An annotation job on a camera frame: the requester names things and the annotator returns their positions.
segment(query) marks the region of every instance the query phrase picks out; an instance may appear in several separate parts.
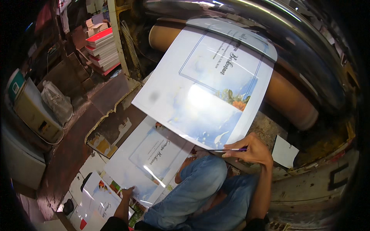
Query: plastic bag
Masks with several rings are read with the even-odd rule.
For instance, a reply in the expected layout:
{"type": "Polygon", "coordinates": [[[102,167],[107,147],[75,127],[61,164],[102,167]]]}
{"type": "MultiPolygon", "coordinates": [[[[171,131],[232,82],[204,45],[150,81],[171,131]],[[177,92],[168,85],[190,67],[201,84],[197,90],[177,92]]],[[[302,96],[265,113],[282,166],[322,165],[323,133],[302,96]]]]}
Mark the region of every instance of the plastic bag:
{"type": "Polygon", "coordinates": [[[54,112],[59,122],[64,125],[73,116],[71,99],[64,96],[63,93],[50,81],[44,81],[43,86],[44,89],[41,92],[43,101],[54,112]]]}

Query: knee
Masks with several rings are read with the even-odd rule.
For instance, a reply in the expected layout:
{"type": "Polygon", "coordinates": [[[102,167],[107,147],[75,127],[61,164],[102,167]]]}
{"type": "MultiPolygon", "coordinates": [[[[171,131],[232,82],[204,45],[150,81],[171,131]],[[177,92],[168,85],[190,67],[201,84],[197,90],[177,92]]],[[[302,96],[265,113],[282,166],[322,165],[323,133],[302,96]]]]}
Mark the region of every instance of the knee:
{"type": "Polygon", "coordinates": [[[217,156],[205,156],[203,171],[206,171],[208,175],[213,176],[212,178],[219,183],[223,183],[226,179],[228,169],[223,159],[217,156]]]}

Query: green leaves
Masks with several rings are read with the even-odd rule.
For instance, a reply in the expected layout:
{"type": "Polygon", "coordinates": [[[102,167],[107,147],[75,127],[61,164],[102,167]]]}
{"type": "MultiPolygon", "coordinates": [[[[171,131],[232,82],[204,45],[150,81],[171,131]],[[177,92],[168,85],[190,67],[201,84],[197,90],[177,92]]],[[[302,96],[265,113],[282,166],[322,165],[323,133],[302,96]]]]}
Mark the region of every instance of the green leaves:
{"type": "Polygon", "coordinates": [[[232,90],[230,90],[230,89],[224,89],[222,92],[217,91],[215,93],[215,96],[222,99],[223,101],[228,102],[231,105],[234,101],[237,101],[237,102],[241,101],[241,102],[247,104],[248,101],[249,101],[249,98],[250,98],[250,96],[248,96],[246,99],[243,100],[245,94],[243,94],[243,95],[237,94],[236,96],[233,96],[232,90]]]}

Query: orange flower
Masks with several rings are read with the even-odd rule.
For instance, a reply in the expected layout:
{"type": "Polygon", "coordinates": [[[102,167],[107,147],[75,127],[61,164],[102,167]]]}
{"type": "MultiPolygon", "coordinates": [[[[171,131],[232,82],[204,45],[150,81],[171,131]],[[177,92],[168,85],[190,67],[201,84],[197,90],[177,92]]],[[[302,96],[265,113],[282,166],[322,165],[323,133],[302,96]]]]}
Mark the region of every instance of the orange flower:
{"type": "Polygon", "coordinates": [[[244,109],[245,109],[245,106],[246,106],[246,104],[245,103],[243,103],[242,101],[234,101],[233,103],[232,103],[232,105],[234,106],[234,107],[236,107],[236,108],[238,108],[240,111],[244,111],[244,109]]]}

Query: hand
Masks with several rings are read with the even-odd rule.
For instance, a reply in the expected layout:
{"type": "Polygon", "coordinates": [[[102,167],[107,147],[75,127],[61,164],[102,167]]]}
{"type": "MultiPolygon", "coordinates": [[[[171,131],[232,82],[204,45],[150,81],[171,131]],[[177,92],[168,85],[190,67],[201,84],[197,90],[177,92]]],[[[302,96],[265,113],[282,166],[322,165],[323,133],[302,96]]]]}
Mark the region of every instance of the hand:
{"type": "Polygon", "coordinates": [[[132,191],[134,190],[135,186],[132,186],[129,189],[122,189],[122,199],[130,199],[130,196],[132,195],[132,191]]]}
{"type": "Polygon", "coordinates": [[[245,152],[227,151],[222,157],[236,157],[245,162],[259,163],[266,167],[272,167],[273,159],[269,149],[259,140],[254,132],[233,144],[224,145],[224,149],[239,149],[245,146],[248,146],[245,152]]]}

